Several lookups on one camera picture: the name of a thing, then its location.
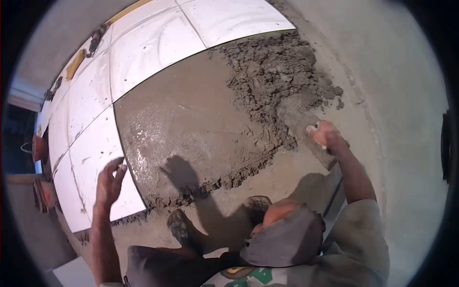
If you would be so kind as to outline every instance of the shoe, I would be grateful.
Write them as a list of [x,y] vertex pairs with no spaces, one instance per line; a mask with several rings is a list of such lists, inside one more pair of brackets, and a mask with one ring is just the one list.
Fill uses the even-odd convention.
[[169,215],[167,227],[182,246],[193,249],[199,256],[204,254],[198,235],[199,231],[196,230],[183,210],[176,209]]
[[252,228],[263,222],[264,214],[273,203],[269,197],[252,196],[245,200],[244,206],[249,212]]

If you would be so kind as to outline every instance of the right hand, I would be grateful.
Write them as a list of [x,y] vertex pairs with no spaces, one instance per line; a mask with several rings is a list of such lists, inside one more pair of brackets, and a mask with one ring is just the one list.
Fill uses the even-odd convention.
[[318,121],[315,126],[307,126],[306,131],[323,149],[329,148],[333,151],[342,143],[346,143],[338,129],[329,121]]

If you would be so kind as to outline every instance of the gray t-shirt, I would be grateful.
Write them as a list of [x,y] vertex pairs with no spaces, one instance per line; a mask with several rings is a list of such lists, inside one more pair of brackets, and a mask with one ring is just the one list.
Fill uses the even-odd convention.
[[235,267],[214,275],[202,287],[383,286],[389,276],[389,252],[376,201],[346,206],[322,251],[324,255],[311,265]]

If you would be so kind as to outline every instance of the cement mortar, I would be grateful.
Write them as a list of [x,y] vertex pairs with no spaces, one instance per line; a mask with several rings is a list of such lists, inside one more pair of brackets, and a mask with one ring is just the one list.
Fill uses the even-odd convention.
[[[334,87],[328,76],[315,69],[315,49],[297,31],[281,31],[240,39],[214,48],[233,69],[228,87],[235,92],[234,105],[260,123],[267,134],[258,139],[272,147],[296,147],[295,135],[277,116],[282,98],[299,97],[306,110],[331,106],[343,89]],[[339,101],[338,109],[344,103]]]

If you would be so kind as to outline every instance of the tile floor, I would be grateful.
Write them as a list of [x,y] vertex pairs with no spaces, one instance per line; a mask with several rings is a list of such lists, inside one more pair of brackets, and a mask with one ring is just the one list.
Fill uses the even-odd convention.
[[[44,104],[37,125],[40,136],[49,130],[56,192],[71,231],[90,227],[97,175],[110,159],[123,155],[112,108],[117,99],[209,47],[294,28],[265,0],[153,0],[116,21],[72,80],[65,81],[64,68],[62,84]],[[89,44],[90,39],[81,49]],[[128,173],[110,219],[143,209]]]

